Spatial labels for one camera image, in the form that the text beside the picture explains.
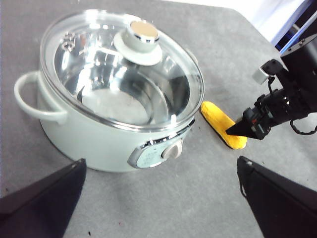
lid knob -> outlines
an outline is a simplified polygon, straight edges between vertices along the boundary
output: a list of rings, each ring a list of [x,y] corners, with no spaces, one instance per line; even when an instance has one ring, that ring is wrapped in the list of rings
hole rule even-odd
[[[113,39],[114,46],[127,60],[140,65],[154,65],[161,60],[158,41],[158,30],[146,21],[132,21]]]

electric hot pot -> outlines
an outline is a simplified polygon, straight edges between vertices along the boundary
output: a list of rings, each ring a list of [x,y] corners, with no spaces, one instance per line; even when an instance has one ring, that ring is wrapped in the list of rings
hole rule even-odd
[[[37,108],[20,91],[36,83]],[[194,56],[152,24],[86,10],[45,32],[40,69],[21,76],[20,108],[73,160],[110,172],[177,158],[204,96]]]

gray mat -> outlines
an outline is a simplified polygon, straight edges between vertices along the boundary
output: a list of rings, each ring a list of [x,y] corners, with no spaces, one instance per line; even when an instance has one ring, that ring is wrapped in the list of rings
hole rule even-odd
[[[40,39],[56,18],[88,8],[140,16],[197,57],[205,99],[236,119],[266,85],[251,79],[277,50],[239,13],[225,8],[153,0],[1,1],[1,195],[27,186],[70,163],[46,138],[38,120],[15,102],[17,78],[38,69]],[[23,97],[36,103],[36,88]],[[200,113],[183,154],[150,170],[126,174],[87,171],[66,238],[262,237],[239,190],[236,159],[244,155],[317,190],[316,136],[296,135],[286,123],[263,140],[228,148]],[[301,129],[312,129],[314,118]]]

